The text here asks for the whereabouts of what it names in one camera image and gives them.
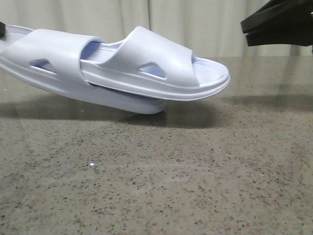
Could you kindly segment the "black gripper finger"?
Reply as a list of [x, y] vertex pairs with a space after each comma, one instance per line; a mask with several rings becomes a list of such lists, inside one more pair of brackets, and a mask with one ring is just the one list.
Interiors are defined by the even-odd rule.
[[0, 38], [5, 36], [6, 25], [3, 22], [0, 22]]
[[245, 30], [245, 34], [249, 47], [275, 44], [307, 47], [313, 44], [313, 21], [310, 19], [257, 26]]
[[270, 0], [241, 21], [243, 33], [268, 27], [289, 26], [312, 19], [311, 0]]

